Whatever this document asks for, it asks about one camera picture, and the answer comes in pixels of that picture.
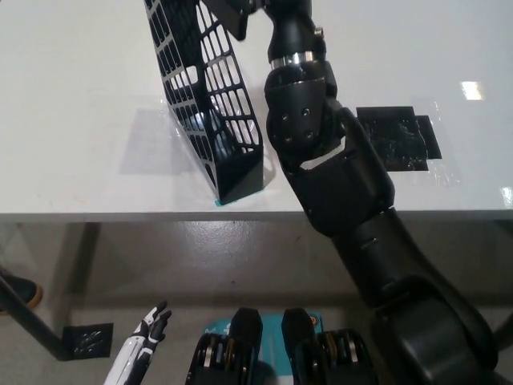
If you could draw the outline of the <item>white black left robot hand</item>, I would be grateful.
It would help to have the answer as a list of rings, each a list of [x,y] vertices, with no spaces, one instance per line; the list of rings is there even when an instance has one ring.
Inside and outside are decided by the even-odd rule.
[[[140,321],[125,340],[104,380],[104,385],[141,384],[158,345],[165,339],[164,330],[172,311],[162,301]]]

